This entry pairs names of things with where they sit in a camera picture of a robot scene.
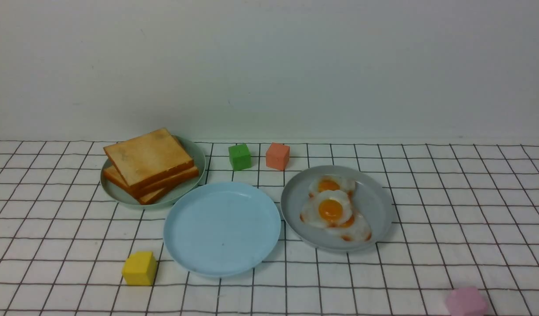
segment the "green cube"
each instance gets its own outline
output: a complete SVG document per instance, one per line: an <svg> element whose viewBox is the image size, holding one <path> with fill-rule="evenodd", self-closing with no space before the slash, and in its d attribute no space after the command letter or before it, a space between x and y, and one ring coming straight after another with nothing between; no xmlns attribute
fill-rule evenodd
<svg viewBox="0 0 539 316"><path fill-rule="evenodd" d="M233 170L239 171L252 167L250 150L248 149L248 146L246 146L246 144L230 146L228 148L228 154L231 158L231 165Z"/></svg>

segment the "empty plate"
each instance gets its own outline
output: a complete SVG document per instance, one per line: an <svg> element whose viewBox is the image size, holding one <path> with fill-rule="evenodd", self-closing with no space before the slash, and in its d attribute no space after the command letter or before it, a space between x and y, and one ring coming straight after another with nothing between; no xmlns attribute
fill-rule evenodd
<svg viewBox="0 0 539 316"><path fill-rule="evenodd" d="M367 242L344 241L337 236L314 228L300 220L303 205L309 199L310 184L319 176L344 176L355 180L356 188L351 197L357 210L369 223L372 237ZM392 198L373 178L343 166L318 166L300 172L285 185L281 195L283 218L299 237L311 246L330 251L356 251L373 246L384 238L394 218Z"/></svg>
<svg viewBox="0 0 539 316"><path fill-rule="evenodd" d="M264 192L240 182L212 183L174 204L163 240L183 268L220 278L257 266L280 232L279 211Z"/></svg>

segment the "toy block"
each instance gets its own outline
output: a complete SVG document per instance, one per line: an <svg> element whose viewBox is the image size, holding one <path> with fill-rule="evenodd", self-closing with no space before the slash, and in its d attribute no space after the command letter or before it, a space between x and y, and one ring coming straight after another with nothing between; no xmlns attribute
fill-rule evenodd
<svg viewBox="0 0 539 316"><path fill-rule="evenodd" d="M231 166L233 170L239 171L252 167L250 150L248 149L248 146L246 144L230 146L228 148L228 154L230 156Z"/></svg>
<svg viewBox="0 0 539 316"><path fill-rule="evenodd" d="M151 251L135 252L123 266L123 278L128 285L151 286L156 276L156 259Z"/></svg>
<svg viewBox="0 0 539 316"><path fill-rule="evenodd" d="M272 143L265 152L265 164L269 168L285 170L289 163L289 153L291 148L287 145Z"/></svg>
<svg viewBox="0 0 539 316"><path fill-rule="evenodd" d="M474 286L452 290L445 301L452 316L483 316L488 304Z"/></svg>

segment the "grid tablecloth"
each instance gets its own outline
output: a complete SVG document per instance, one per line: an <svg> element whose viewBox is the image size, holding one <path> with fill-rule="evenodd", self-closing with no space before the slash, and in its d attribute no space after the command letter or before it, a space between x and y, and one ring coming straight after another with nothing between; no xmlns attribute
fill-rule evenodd
<svg viewBox="0 0 539 316"><path fill-rule="evenodd" d="M0 141L0 315L437 315L452 288L476 286L489 314L539 316L539 146L290 144L283 174L265 166L269 144L248 144L253 167L233 172L232 144L199 143L201 184L249 183L279 206L292 176L335 164L373 177L398 212L360 253L315 250L283 224L263 263L212 280L169 258L167 209L103 192L108 144ZM151 287L121 277L139 250L159 258Z"/></svg>

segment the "stack of toast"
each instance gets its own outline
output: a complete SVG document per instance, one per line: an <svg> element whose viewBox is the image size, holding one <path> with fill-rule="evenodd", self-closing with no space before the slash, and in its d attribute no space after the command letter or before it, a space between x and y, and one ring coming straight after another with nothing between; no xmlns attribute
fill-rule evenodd
<svg viewBox="0 0 539 316"><path fill-rule="evenodd" d="M165 128L103 148L112 166L103 175L140 204L153 204L199 175L193 158Z"/></svg>

